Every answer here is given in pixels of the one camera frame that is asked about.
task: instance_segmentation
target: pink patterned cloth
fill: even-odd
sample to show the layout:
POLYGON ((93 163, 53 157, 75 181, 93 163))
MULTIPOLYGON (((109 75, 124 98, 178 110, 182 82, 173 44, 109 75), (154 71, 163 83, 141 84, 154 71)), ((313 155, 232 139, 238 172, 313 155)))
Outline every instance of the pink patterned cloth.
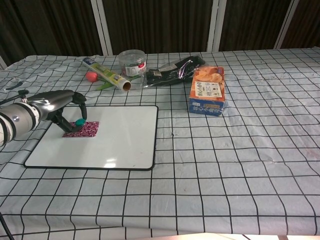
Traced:
POLYGON ((87 121, 80 131, 77 132, 65 132, 63 138, 74 138, 74 137, 94 137, 98 132, 99 122, 98 121, 87 121))

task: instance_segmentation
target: plastic wrap roll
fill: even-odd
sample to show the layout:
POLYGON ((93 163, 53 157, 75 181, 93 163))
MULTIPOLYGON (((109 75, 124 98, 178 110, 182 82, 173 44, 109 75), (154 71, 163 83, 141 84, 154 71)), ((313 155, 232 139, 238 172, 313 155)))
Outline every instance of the plastic wrap roll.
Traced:
POLYGON ((129 91, 131 88, 131 83, 125 79, 124 77, 120 76, 114 71, 111 71, 105 66, 97 63, 90 57, 86 57, 82 60, 82 63, 86 65, 89 69, 96 72, 99 76, 103 79, 107 80, 111 84, 115 85, 117 88, 123 91, 129 91))

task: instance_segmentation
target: black cable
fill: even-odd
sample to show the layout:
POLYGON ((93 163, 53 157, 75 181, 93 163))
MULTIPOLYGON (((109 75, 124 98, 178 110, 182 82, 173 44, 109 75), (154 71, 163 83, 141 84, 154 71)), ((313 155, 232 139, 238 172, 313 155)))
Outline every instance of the black cable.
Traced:
POLYGON ((244 235, 244 234, 242 234, 242 236, 244 236, 246 239, 249 239, 249 240, 251 240, 250 238, 248 238, 246 235, 244 235))
POLYGON ((6 221, 5 221, 4 217, 2 216, 1 212, 0 212, 0 222, 1 222, 1 224, 2 224, 2 226, 4 228, 4 231, 7 234, 8 238, 10 240, 15 240, 14 237, 12 236, 12 234, 11 234, 11 232, 10 232, 10 230, 9 230, 7 224, 6 224, 6 221))

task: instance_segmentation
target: whiteboard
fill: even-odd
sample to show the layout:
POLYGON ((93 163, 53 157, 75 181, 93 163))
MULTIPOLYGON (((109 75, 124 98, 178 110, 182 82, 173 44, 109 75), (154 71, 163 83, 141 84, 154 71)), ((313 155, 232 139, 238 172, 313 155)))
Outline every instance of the whiteboard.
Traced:
MULTIPOLYGON (((99 122, 95 137, 62 137, 51 124, 24 162, 27 168, 150 170, 154 165, 157 106, 87 106, 87 122, 99 122)), ((81 118, 65 107, 69 122, 81 118)))

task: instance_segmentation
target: teal object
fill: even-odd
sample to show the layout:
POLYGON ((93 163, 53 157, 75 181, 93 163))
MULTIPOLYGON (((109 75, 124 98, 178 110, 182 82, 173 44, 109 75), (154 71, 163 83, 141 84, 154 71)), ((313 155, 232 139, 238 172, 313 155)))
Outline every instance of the teal object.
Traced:
POLYGON ((86 123, 86 120, 83 118, 79 118, 77 121, 75 121, 76 126, 83 126, 85 125, 85 123, 86 123))

